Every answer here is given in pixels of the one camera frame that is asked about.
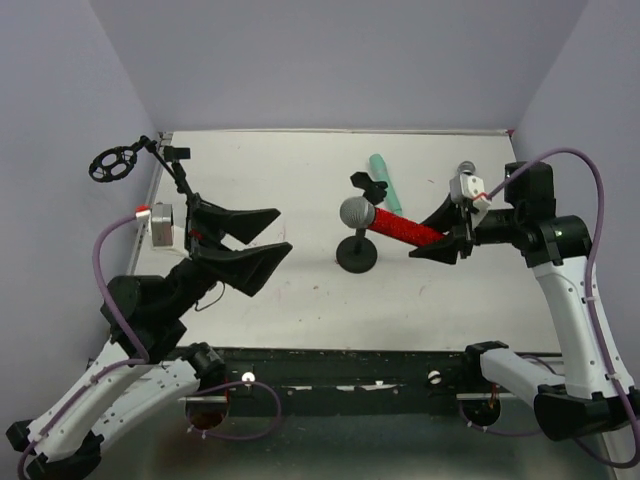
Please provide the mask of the mint green microphone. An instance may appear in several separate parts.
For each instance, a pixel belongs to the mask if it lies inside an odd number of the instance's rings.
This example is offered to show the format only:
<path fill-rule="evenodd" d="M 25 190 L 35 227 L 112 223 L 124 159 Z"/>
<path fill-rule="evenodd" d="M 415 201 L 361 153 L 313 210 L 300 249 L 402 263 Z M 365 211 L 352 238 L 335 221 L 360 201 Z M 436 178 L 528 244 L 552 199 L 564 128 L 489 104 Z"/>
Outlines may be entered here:
<path fill-rule="evenodd" d="M 398 199 L 395 188 L 391 182 L 391 178 L 387 169 L 387 164 L 384 158 L 375 153 L 369 157 L 369 168 L 376 181 L 384 182 L 386 184 L 386 197 L 385 203 L 389 211 L 398 216 L 403 216 L 403 209 Z"/>

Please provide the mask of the short black round-base mic stand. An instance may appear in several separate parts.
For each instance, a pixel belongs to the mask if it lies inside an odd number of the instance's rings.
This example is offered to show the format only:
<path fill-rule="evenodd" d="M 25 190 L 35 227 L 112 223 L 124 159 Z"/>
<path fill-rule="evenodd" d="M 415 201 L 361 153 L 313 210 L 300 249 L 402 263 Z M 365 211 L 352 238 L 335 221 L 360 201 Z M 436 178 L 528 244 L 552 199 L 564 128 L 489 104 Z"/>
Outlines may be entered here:
<path fill-rule="evenodd" d="M 355 233 L 338 244 L 336 261 L 343 270 L 362 274 L 371 270 L 378 259 L 377 249 L 366 237 L 366 230 L 375 219 L 375 207 L 387 195 L 387 183 L 374 181 L 366 172 L 355 172 L 350 180 L 355 188 L 362 190 L 362 195 L 350 197 L 340 206 L 340 220 Z"/>

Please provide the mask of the red glitter microphone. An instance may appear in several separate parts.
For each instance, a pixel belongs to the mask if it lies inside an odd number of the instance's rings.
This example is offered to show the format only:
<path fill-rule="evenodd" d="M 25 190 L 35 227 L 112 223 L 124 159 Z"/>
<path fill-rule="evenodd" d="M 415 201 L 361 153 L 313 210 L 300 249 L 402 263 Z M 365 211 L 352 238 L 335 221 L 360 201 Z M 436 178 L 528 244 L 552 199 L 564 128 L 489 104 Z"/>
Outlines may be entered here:
<path fill-rule="evenodd" d="M 416 247 L 434 244 L 445 237 L 430 227 L 377 208 L 364 197 L 346 199 L 339 216 L 349 228 L 371 230 Z"/>

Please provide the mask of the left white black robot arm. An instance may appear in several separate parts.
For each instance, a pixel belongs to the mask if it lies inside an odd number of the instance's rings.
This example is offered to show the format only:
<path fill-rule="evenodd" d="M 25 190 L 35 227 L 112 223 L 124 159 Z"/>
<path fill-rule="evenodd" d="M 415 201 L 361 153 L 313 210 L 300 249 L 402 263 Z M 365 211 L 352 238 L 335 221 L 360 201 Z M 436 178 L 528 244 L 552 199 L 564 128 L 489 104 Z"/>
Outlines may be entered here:
<path fill-rule="evenodd" d="M 129 223 L 152 220 L 143 206 L 98 236 L 92 253 L 110 334 L 76 383 L 45 413 L 13 423 L 6 436 L 20 452 L 21 479 L 84 479 L 106 449 L 169 402 L 232 388 L 226 365 L 206 343 L 175 353 L 186 332 L 182 316 L 217 284 L 252 297 L 291 252 L 288 242 L 252 241 L 280 215 L 275 208 L 227 210 L 208 202 L 187 210 L 182 256 L 166 276 L 121 275 L 106 281 L 101 250 Z"/>

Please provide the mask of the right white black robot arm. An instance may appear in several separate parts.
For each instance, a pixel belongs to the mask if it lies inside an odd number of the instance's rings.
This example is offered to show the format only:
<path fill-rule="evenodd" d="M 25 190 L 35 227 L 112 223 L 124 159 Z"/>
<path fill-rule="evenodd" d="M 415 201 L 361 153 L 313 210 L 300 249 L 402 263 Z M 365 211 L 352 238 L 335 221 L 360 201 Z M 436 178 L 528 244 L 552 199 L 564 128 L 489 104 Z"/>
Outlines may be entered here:
<path fill-rule="evenodd" d="M 524 257 L 547 302 L 564 372 L 554 375 L 498 341 L 469 345 L 467 371 L 505 388 L 534 411 L 553 441 L 617 430 L 639 414 L 639 392 L 618 357 L 596 282 L 588 270 L 595 250 L 583 220 L 556 214 L 553 169 L 540 162 L 505 167 L 506 209 L 494 209 L 481 178 L 460 168 L 443 204 L 425 220 L 444 238 L 413 258 L 455 264 L 485 244 L 509 244 Z"/>

